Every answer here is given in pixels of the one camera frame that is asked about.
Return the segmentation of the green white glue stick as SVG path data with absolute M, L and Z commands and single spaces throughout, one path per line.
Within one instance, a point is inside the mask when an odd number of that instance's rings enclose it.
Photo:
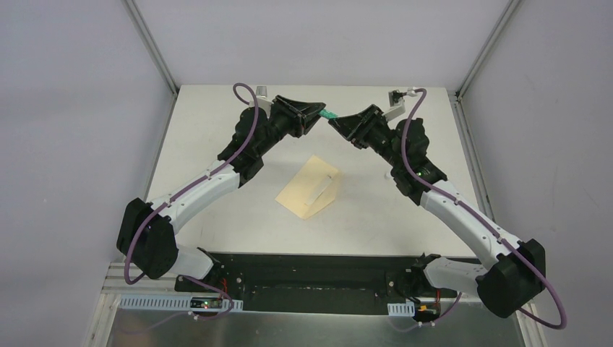
M 326 109 L 320 111 L 320 116 L 325 119 L 336 119 L 338 115 Z

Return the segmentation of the cream paper envelope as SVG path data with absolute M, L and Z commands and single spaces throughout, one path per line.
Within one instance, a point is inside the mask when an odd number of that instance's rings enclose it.
M 302 220 L 335 201 L 342 173 L 313 155 L 280 191 L 275 201 Z

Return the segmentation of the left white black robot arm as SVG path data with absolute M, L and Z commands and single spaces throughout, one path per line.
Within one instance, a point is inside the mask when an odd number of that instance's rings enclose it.
M 214 259 L 202 248 L 177 243 L 176 235 L 194 216 L 225 194 L 251 180 L 263 167 L 263 155 L 284 137 L 307 134 L 325 103 L 276 96 L 259 98 L 245 108 L 227 147 L 191 182 L 150 202 L 129 202 L 121 222 L 117 249 L 150 279 L 171 273 L 192 277 L 203 292 L 220 284 Z

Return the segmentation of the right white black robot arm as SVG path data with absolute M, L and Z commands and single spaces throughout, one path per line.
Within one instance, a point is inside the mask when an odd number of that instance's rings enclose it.
M 479 263 L 423 255 L 410 267 L 398 293 L 428 296 L 450 289 L 477 296 L 494 315 L 507 318 L 545 289 L 534 274 L 546 273 L 546 255 L 535 239 L 521 241 L 475 210 L 426 156 L 429 138 L 421 118 L 388 125 L 375 105 L 329 120 L 358 149 L 371 148 L 392 166 L 400 193 L 437 217 L 476 255 Z

